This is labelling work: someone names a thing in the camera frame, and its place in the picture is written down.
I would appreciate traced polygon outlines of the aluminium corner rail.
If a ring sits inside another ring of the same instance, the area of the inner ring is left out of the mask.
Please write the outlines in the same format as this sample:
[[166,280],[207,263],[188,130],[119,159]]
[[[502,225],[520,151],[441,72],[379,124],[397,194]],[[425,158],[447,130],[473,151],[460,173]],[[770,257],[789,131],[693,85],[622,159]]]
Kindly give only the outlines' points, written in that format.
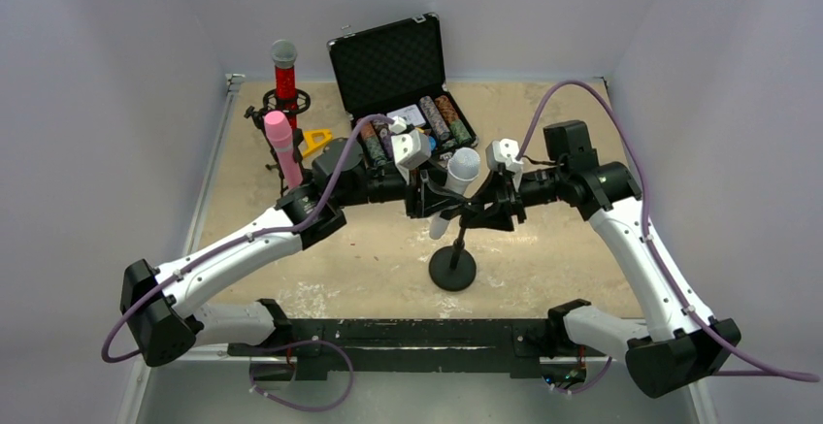
[[241,73],[229,73],[225,75],[225,78],[225,95],[220,104],[214,138],[205,163],[204,175],[195,200],[192,218],[183,242],[181,251],[183,256],[194,252],[199,247],[226,135],[230,129],[234,108],[247,76]]

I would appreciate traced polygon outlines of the yellow triangular plastic frame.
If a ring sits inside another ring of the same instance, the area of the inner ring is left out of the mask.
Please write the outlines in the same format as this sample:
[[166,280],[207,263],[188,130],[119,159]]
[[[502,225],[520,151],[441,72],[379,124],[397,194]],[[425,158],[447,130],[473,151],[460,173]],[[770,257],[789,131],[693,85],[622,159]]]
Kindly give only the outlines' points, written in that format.
[[311,156],[315,153],[322,152],[323,149],[334,139],[334,135],[330,129],[312,129],[304,130],[305,149],[303,154]]

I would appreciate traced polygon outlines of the white microphone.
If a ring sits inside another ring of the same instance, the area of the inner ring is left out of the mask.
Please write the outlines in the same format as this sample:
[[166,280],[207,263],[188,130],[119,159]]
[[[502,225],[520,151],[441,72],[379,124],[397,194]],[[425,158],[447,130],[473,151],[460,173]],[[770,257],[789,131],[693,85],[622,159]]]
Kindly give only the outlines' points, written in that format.
[[[447,190],[464,195],[467,188],[479,176],[480,157],[472,148],[461,147],[449,158],[446,164],[447,177],[444,187]],[[443,212],[436,213],[431,220],[429,237],[439,240],[445,233],[449,220]]]

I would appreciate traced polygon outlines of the pink microphone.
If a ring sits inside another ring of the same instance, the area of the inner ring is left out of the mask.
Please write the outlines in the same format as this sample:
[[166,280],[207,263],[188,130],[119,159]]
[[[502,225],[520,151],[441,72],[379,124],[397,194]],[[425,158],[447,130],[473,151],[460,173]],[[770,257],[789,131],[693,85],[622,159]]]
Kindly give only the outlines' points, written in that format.
[[281,111],[270,111],[264,115],[263,122],[267,141],[275,151],[284,183],[288,189],[300,186],[301,173],[292,156],[292,128],[286,115]]

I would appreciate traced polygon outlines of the black round-base stand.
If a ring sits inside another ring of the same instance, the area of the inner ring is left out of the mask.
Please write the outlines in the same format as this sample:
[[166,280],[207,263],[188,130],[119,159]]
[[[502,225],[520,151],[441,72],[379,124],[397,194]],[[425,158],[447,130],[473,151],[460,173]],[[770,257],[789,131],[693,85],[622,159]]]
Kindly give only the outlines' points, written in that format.
[[467,227],[462,217],[463,212],[472,212],[473,206],[474,204],[471,201],[467,201],[459,208],[442,211],[438,214],[438,217],[446,222],[452,219],[458,221],[458,234],[453,243],[437,249],[428,262],[430,279],[444,291],[463,291],[476,279],[477,262],[466,249]]
[[316,141],[314,140],[313,130],[304,131],[301,128],[292,130],[293,143],[293,159],[301,173],[301,181],[304,181],[307,176],[306,167],[303,161],[307,156],[311,156],[317,150]]

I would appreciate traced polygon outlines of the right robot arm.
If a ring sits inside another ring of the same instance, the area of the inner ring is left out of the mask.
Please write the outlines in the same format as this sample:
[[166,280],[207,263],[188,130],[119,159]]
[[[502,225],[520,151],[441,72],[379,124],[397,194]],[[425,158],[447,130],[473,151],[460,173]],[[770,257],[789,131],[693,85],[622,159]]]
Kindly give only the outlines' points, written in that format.
[[717,375],[741,340],[688,285],[643,213],[641,188],[620,162],[603,164],[580,120],[543,130],[549,165],[524,172],[515,140],[486,148],[490,174],[465,214],[472,228],[510,231],[528,207],[562,202],[605,243],[629,283],[644,323],[607,314],[585,300],[549,310],[539,344],[547,352],[585,346],[622,362],[649,398]]

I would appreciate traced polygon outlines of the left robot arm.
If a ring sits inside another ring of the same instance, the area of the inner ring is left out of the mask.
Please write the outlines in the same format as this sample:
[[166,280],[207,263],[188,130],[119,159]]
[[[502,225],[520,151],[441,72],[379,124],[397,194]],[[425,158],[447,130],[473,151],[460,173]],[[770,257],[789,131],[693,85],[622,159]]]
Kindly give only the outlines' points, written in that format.
[[480,159],[459,148],[445,167],[417,150],[409,134],[391,140],[400,163],[369,168],[353,139],[330,143],[301,184],[233,234],[185,257],[152,266],[129,265],[120,296],[122,318],[150,367],[169,364],[191,348],[217,343],[273,344],[280,329],[277,305],[216,305],[223,289],[264,266],[304,251],[346,225],[345,207],[404,201],[410,218],[430,217],[429,235],[447,227],[445,215],[479,173]]

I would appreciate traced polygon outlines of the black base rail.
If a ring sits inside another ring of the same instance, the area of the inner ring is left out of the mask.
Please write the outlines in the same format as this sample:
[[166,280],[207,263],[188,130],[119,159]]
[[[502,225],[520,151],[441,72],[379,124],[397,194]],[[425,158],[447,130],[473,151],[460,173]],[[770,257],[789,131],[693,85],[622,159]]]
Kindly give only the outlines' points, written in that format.
[[540,318],[293,318],[262,345],[232,343],[227,353],[253,364],[286,360],[299,380],[324,380],[349,370],[537,378],[553,363],[575,364],[603,355],[552,339]]

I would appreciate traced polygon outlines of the black poker chip case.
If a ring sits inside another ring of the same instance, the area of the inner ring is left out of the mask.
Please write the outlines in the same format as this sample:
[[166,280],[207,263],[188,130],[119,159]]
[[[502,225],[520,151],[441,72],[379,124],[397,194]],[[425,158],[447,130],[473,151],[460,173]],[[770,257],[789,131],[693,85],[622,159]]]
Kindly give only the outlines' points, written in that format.
[[346,34],[327,43],[351,126],[370,114],[416,104],[426,119],[432,157],[446,161],[478,135],[445,80],[441,19],[421,14]]

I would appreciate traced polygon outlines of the black tripod microphone stand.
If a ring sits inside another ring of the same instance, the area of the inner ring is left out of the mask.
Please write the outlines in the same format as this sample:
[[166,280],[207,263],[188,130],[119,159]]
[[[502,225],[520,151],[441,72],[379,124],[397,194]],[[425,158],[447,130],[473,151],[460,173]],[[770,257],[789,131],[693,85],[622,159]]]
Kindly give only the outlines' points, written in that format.
[[302,89],[296,90],[291,99],[281,100],[275,89],[267,91],[262,98],[262,107],[249,107],[244,118],[250,118],[260,130],[267,144],[274,164],[267,164],[269,171],[276,171],[280,178],[280,195],[298,186],[303,178],[303,160],[322,149],[322,144],[314,140],[318,130],[304,130],[297,125],[297,118],[311,106],[311,96]]

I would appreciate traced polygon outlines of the white playing card box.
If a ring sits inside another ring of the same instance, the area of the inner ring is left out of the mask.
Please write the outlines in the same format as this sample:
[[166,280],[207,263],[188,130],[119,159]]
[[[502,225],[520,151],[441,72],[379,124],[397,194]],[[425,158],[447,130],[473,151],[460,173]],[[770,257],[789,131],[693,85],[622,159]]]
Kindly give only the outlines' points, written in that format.
[[410,133],[412,130],[424,131],[426,126],[422,110],[416,104],[391,111],[386,116],[390,119],[389,131],[395,135]]

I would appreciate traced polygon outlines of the red glitter microphone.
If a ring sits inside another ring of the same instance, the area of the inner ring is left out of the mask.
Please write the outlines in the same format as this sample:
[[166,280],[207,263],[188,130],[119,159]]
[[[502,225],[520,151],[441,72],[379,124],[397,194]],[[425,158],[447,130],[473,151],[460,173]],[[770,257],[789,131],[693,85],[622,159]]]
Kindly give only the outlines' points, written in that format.
[[290,127],[296,129],[295,112],[298,110],[298,94],[294,66],[298,51],[292,42],[280,39],[273,42],[270,55],[275,66],[277,108],[285,114]]

